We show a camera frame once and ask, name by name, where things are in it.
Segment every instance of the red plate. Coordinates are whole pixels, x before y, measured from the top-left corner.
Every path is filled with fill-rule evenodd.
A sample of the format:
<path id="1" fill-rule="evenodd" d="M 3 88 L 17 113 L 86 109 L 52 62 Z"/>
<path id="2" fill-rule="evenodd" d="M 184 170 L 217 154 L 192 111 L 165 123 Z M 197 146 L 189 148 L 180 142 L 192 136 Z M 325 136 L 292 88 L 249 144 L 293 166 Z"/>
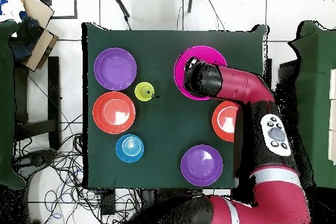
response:
<path id="1" fill-rule="evenodd" d="M 105 93 L 94 103 L 93 120 L 107 133 L 122 133 L 128 130 L 135 120 L 133 101 L 120 92 Z"/>
<path id="2" fill-rule="evenodd" d="M 234 126 L 238 108 L 238 104 L 232 101 L 224 101 L 213 112 L 213 129 L 225 141 L 234 142 Z"/>

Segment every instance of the white box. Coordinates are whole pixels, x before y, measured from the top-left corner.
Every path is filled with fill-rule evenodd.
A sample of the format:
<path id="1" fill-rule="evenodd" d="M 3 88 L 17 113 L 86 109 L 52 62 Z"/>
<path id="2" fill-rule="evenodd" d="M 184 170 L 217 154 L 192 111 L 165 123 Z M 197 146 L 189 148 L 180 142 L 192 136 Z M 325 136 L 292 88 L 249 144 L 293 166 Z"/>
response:
<path id="1" fill-rule="evenodd" d="M 331 70 L 330 73 L 330 99 L 336 99 L 336 70 Z"/>
<path id="2" fill-rule="evenodd" d="M 332 160 L 333 165 L 336 165 L 336 131 L 332 130 L 329 130 L 328 160 Z"/>
<path id="3" fill-rule="evenodd" d="M 330 100 L 329 129 L 336 131 L 336 99 Z"/>

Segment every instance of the black pole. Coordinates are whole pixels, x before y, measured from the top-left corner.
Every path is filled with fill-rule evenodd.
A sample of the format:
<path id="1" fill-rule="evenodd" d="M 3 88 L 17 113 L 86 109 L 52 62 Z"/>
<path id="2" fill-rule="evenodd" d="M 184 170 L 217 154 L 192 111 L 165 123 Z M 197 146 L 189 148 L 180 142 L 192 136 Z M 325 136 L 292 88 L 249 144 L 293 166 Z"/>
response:
<path id="1" fill-rule="evenodd" d="M 116 0 L 117 3 L 119 4 L 119 6 L 121 7 L 123 13 L 125 13 L 126 17 L 129 17 L 129 13 L 127 12 L 127 9 L 125 8 L 125 6 L 123 5 L 123 3 L 121 2 L 121 0 Z"/>
<path id="2" fill-rule="evenodd" d="M 189 4 L 188 4 L 188 12 L 189 12 L 189 13 L 192 12 L 192 0 L 189 0 Z"/>

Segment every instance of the cardboard box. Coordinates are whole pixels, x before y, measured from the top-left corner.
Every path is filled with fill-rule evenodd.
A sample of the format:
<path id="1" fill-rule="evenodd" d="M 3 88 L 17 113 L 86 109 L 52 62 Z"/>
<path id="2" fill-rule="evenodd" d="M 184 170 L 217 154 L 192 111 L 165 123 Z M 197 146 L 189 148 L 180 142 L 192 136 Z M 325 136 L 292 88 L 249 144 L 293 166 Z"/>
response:
<path id="1" fill-rule="evenodd" d="M 27 15 L 36 19 L 39 25 L 44 29 L 31 56 L 22 62 L 22 64 L 35 71 L 36 68 L 42 68 L 58 40 L 57 35 L 45 29 L 54 11 L 40 0 L 21 0 L 21 2 L 24 4 Z"/>

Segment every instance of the blue cloth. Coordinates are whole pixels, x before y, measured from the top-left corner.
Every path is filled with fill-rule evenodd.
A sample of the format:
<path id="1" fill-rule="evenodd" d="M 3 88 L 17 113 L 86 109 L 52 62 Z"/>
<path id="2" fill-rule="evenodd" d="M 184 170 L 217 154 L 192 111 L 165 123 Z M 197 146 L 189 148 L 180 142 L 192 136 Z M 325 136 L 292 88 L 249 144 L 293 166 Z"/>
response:
<path id="1" fill-rule="evenodd" d="M 3 14 L 2 10 L 1 10 L 1 6 L 4 5 L 5 3 L 8 3 L 7 0 L 0 0 L 0 15 Z"/>
<path id="2" fill-rule="evenodd" d="M 21 29 L 17 31 L 17 37 L 9 39 L 9 47 L 12 49 L 15 60 L 20 62 L 32 55 L 35 45 L 43 33 L 43 28 L 36 19 L 30 16 L 26 16 L 19 25 Z"/>

